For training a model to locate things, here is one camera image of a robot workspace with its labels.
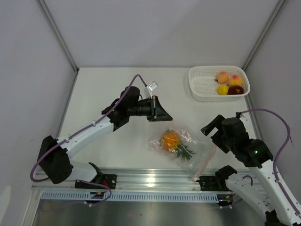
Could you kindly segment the orange toy pineapple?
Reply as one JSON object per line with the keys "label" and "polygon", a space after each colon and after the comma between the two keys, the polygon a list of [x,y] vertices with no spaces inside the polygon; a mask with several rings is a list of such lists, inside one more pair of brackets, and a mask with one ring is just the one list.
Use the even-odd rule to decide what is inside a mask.
{"label": "orange toy pineapple", "polygon": [[160,138],[161,147],[170,153],[176,154],[176,158],[181,158],[182,162],[189,161],[193,158],[193,151],[182,142],[179,133],[174,130],[166,130]]}

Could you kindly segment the clear pink-dotted zip bag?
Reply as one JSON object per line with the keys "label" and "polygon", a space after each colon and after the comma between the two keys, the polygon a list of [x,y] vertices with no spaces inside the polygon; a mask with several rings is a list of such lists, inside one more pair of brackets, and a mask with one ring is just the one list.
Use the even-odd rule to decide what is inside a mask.
{"label": "clear pink-dotted zip bag", "polygon": [[192,181],[198,180],[216,152],[206,138],[179,123],[155,128],[147,145],[174,162]]}

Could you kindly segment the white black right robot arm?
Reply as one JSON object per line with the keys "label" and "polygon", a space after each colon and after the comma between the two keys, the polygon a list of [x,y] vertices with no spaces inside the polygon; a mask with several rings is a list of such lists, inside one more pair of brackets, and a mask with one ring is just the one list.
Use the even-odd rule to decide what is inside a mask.
{"label": "white black right robot arm", "polygon": [[231,152],[248,169],[243,175],[230,165],[215,172],[215,189],[230,191],[245,201],[267,226],[299,226],[301,203],[297,201],[276,166],[267,145],[249,137],[240,116],[217,115],[201,132],[224,153]]}

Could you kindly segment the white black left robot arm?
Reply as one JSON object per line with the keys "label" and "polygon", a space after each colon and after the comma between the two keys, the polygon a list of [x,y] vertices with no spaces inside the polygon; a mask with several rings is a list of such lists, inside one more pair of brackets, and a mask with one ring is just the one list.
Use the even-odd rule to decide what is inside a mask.
{"label": "white black left robot arm", "polygon": [[101,112],[100,118],[83,127],[67,138],[43,139],[38,156],[38,165],[53,184],[68,179],[85,181],[91,188],[102,183],[99,168],[92,162],[83,164],[72,158],[97,138],[108,135],[129,122],[131,116],[145,116],[149,122],[172,121],[161,106],[157,96],[139,99],[137,87],[126,87],[110,106]]}

